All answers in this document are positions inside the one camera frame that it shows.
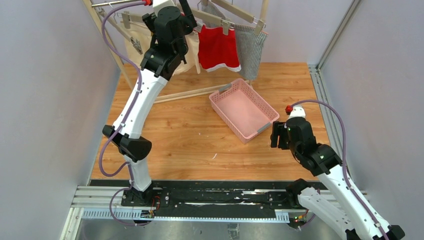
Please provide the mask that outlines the wooden clip hanger cream underwear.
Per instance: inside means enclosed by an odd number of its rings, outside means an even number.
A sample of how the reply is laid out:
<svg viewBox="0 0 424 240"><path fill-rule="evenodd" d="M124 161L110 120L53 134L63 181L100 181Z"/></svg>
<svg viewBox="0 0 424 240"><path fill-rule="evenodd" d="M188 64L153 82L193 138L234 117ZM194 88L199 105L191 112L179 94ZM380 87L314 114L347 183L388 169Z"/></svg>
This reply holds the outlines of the wooden clip hanger cream underwear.
<svg viewBox="0 0 424 240"><path fill-rule="evenodd" d="M137 14L131 13L129 11L123 11L119 12L117 15L120 19L120 21L118 21L117 23L118 27L123 28L125 30L129 30L131 28L131 23L143 24L150 31L154 31L155 29L153 18L151 19L151 22L148 20L148 17L152 15L151 13Z"/></svg>

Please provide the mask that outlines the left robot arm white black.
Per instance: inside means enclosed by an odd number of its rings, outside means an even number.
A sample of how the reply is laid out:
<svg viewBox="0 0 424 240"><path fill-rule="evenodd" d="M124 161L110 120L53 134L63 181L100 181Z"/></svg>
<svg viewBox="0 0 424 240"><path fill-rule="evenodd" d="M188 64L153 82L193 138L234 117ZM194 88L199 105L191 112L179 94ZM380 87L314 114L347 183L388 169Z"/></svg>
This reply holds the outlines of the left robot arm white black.
<svg viewBox="0 0 424 240"><path fill-rule="evenodd" d="M125 59L137 71L138 77L127 103L113 125L105 125L102 133L107 143L113 143L128 167L130 186L128 200L149 205L153 196L147 156L152 143L142 137L142 128L159 93L167 85L175 70L186 64L189 46L186 36L197 23L186 0L177 6L172 0L141 0L119 7L152 6L153 12L142 16L142 21L152 33L149 49L143 53L140 64Z"/></svg>

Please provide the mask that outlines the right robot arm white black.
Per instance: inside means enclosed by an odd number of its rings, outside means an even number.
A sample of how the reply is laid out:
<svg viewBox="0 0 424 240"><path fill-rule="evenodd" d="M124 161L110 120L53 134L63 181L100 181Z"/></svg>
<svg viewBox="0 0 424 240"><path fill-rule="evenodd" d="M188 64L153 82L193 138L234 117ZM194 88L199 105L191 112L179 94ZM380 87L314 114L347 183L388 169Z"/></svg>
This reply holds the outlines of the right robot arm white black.
<svg viewBox="0 0 424 240"><path fill-rule="evenodd" d="M272 148L289 150L293 157L332 193L337 208L318 190L300 178L286 187L290 205L306 208L330 226L343 240L401 240L406 234L390 224L366 200L344 173L342 160L334 149L316 141L311 124L303 117L272 123Z"/></svg>

